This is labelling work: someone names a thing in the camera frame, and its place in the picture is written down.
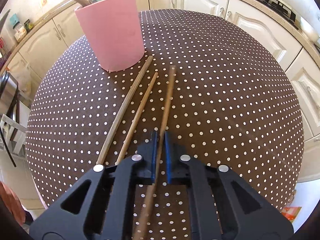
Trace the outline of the oil bottle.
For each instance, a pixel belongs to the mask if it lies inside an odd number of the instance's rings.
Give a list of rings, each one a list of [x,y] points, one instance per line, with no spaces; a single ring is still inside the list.
[[[14,30],[14,37],[17,43],[20,43],[23,38],[27,35],[25,26],[20,22],[18,16],[13,14],[10,18],[10,24]]]

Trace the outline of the pink utensil holder cup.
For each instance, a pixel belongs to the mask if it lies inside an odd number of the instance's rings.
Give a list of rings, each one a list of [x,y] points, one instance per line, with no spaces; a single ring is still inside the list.
[[[136,0],[102,0],[77,7],[75,14],[104,70],[125,70],[144,56]]]

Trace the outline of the straight wooden chopstick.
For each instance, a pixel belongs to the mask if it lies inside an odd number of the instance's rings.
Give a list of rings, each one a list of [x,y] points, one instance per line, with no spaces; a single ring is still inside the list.
[[[162,156],[162,149],[163,149],[163,141],[164,141],[164,134],[167,127],[169,112],[170,112],[170,105],[171,105],[171,97],[173,94],[174,83],[175,83],[175,75],[176,75],[176,66],[170,66],[169,71],[169,83],[167,88],[167,94],[165,98],[165,105],[163,110],[162,122],[161,127],[159,130],[159,140],[158,140],[158,147],[157,147],[157,158],[156,158],[156,170],[155,170],[155,181],[152,185],[149,185],[146,190],[146,196],[144,200],[145,207],[142,207],[141,213],[139,215],[139,224],[136,227],[135,234],[132,237],[133,240],[137,239],[144,239],[147,232],[147,222],[152,213],[153,208],[153,195],[156,193],[158,178],[159,178],[159,167],[160,167],[160,160]]]

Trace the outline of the curved wooden chopstick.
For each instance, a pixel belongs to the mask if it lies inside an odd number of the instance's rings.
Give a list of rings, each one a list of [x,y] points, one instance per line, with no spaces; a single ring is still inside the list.
[[[113,138],[116,135],[117,129],[122,121],[122,118],[131,102],[132,97],[134,96],[143,76],[145,75],[146,71],[148,70],[148,67],[150,66],[151,62],[153,60],[153,56],[149,56],[145,63],[143,64],[140,72],[138,73],[137,77],[135,78],[132,86],[130,87],[130,90],[128,91],[127,95],[124,98],[123,103],[121,104],[121,107],[116,114],[116,117],[114,119],[114,122],[112,123],[112,126],[110,130],[107,133],[107,137],[103,143],[103,146],[101,148],[101,151],[99,153],[98,159],[96,164],[104,164],[105,158],[107,156],[108,150],[110,149],[110,146],[113,142]]]

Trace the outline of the brown polka dot tablecloth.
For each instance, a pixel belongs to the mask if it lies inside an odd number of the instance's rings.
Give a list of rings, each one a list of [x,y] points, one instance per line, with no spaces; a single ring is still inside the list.
[[[156,82],[124,159],[136,154],[153,131],[158,146],[170,66],[176,66],[165,133],[204,165],[229,166],[280,212],[295,188],[304,147],[299,101],[281,66],[257,40],[222,18],[174,9],[145,11],[139,17],[145,51],[134,66],[103,70],[82,37],[38,88],[26,150],[47,209],[98,165],[125,96],[153,56],[103,166],[115,166],[155,72]],[[148,186],[136,186],[131,239]],[[164,141],[147,225],[144,239],[191,239],[187,189],[167,182]]]

